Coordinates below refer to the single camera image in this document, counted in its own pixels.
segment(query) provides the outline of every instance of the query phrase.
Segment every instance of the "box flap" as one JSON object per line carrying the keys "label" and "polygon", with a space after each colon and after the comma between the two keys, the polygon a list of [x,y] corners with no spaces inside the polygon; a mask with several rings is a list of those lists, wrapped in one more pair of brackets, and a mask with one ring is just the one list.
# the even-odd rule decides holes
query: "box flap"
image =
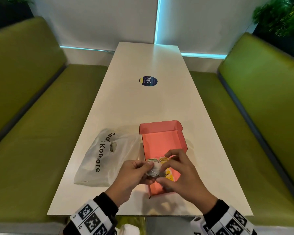
{"label": "box flap", "polygon": [[173,130],[183,130],[181,123],[177,120],[144,123],[139,125],[139,134],[157,133]]}

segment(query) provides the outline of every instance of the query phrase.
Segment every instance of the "green cushion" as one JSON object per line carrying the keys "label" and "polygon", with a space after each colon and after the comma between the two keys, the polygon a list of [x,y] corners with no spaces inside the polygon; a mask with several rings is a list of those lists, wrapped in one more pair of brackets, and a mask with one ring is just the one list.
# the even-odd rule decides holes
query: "green cushion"
{"label": "green cushion", "polygon": [[65,62],[42,17],[0,29],[0,130]]}
{"label": "green cushion", "polygon": [[0,142],[0,222],[54,221],[47,211],[106,71],[69,65]]}
{"label": "green cushion", "polygon": [[219,71],[294,181],[294,59],[245,33]]}
{"label": "green cushion", "polygon": [[237,179],[255,225],[294,226],[294,199],[216,74],[191,72]]}

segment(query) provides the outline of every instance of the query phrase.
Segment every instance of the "tabletop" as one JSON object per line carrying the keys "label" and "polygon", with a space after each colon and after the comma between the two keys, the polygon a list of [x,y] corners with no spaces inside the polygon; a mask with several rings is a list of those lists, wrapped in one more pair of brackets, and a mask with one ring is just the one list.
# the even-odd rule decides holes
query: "tabletop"
{"label": "tabletop", "polygon": [[[144,76],[156,78],[157,84],[142,85]],[[71,215],[106,190],[73,183],[85,153],[102,129],[138,134],[140,123],[169,120],[181,122],[187,155],[208,190],[243,215],[253,215],[179,48],[125,42],[115,51],[47,214]],[[149,198],[148,188],[138,185],[117,215],[201,213],[176,193]]]}

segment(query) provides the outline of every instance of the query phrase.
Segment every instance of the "white plastic bag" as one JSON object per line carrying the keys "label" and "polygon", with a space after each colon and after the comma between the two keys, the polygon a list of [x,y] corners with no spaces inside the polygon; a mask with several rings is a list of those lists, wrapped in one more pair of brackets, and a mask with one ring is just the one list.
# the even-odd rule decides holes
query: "white plastic bag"
{"label": "white plastic bag", "polygon": [[75,174],[74,184],[111,186],[123,162],[138,158],[140,142],[139,134],[102,130],[86,152]]}

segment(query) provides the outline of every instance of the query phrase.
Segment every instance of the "pink box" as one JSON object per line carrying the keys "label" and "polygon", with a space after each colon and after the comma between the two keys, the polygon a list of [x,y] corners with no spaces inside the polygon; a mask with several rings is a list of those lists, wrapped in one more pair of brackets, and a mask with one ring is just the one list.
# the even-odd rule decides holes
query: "pink box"
{"label": "pink box", "polygon": [[[140,124],[139,134],[143,137],[145,160],[164,157],[170,149],[183,149],[186,152],[188,148],[182,130],[183,127],[177,120]],[[180,173],[171,170],[174,180],[177,181]],[[167,191],[159,183],[149,186],[149,196],[163,193]]]}

